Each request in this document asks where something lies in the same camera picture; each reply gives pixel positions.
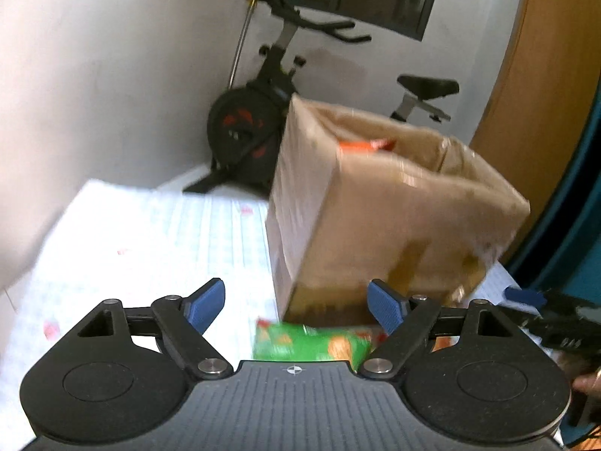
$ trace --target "white wall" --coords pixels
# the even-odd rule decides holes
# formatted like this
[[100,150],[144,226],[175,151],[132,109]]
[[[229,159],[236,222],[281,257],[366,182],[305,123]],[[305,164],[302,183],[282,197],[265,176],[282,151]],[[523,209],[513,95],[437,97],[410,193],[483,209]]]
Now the white wall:
[[[436,124],[429,120],[428,114],[416,110],[411,123],[436,127],[444,134],[469,142],[503,61],[517,1],[435,0],[421,42],[363,22],[357,24],[356,32],[370,33],[373,40],[369,44],[343,44],[300,30],[287,57],[291,61],[294,54],[301,54],[308,62],[294,82],[305,97],[390,115],[403,95],[403,88],[396,82],[399,74],[456,79],[460,93],[433,104],[451,116],[461,111],[460,117],[450,123]],[[494,21],[489,24],[492,9]],[[304,9],[302,15],[315,20],[340,18],[309,9]],[[263,43],[272,43],[281,26],[281,20],[270,17],[265,5],[259,6],[244,47],[237,83],[244,83],[256,73],[262,62],[258,48]],[[479,68],[472,79],[476,56]]]
[[[469,142],[503,60],[517,0],[435,0],[424,39],[358,23],[369,44],[299,31],[302,95],[390,114],[401,73],[459,81],[438,128]],[[0,0],[0,287],[34,260],[83,182],[157,186],[209,158],[243,0]],[[336,18],[303,11],[310,18]],[[259,6],[237,79],[258,70],[281,21]],[[427,114],[411,122],[432,126]]]
[[205,161],[240,0],[0,0],[0,288],[86,179],[157,186]]
[[486,27],[450,123],[453,134],[469,142],[497,82],[521,0],[492,0]]

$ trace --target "textured gray plate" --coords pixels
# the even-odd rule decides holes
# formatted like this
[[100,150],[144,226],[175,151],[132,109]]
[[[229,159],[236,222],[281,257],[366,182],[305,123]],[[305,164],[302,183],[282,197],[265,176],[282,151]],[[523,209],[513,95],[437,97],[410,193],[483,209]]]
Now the textured gray plate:
[[[423,425],[385,382],[346,363],[246,361],[234,376],[198,384],[175,416],[148,434],[106,446],[40,438],[29,450],[476,451]],[[560,449],[550,438],[506,448]]]

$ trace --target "blue plastic part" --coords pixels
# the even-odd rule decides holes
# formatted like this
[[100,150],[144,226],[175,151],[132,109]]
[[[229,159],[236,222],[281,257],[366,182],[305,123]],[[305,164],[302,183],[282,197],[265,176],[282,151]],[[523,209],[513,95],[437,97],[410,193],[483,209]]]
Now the blue plastic part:
[[519,304],[526,304],[535,309],[542,309],[547,304],[545,295],[536,290],[522,290],[519,288],[506,288],[504,292],[505,298]]
[[373,281],[367,286],[367,307],[389,336],[403,323],[399,302]]
[[222,280],[217,279],[198,298],[187,298],[184,316],[200,334],[204,334],[224,305],[225,285]]

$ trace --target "snack bag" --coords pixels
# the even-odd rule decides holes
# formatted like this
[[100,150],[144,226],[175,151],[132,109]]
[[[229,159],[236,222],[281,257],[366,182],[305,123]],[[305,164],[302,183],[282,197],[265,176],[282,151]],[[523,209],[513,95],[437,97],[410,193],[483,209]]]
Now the snack bag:
[[371,141],[338,141],[342,152],[372,153],[392,151],[397,141],[392,139],[372,139]]
[[368,331],[314,329],[258,320],[252,357],[261,361],[349,361],[356,370],[370,349]]

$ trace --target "cardboard box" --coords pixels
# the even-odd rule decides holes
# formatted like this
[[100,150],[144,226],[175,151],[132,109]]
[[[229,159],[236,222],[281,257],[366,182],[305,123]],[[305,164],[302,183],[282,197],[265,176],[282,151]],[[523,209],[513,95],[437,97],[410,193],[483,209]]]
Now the cardboard box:
[[[340,141],[392,139],[388,151]],[[455,138],[293,97],[266,228],[279,315],[307,325],[371,319],[366,287],[449,302],[511,243],[528,202]]]

